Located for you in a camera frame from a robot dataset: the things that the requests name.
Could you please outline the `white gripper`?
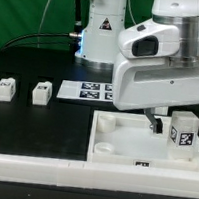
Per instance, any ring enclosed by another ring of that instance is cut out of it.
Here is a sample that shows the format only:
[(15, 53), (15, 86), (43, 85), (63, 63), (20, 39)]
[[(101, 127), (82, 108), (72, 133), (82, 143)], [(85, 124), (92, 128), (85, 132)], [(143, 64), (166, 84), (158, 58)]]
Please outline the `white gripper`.
[(169, 68), (164, 58), (128, 60), (117, 56), (112, 76), (113, 103), (119, 110), (145, 109), (155, 133), (163, 123), (153, 107), (199, 105), (199, 67)]

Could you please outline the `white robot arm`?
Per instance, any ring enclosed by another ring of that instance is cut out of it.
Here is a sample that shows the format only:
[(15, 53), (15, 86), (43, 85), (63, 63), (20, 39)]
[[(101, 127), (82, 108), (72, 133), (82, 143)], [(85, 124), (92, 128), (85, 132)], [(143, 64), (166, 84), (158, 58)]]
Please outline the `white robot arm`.
[(143, 109), (199, 104), (199, 0), (154, 0), (151, 17), (125, 28), (125, 0), (89, 0), (78, 63), (113, 71), (113, 103)]

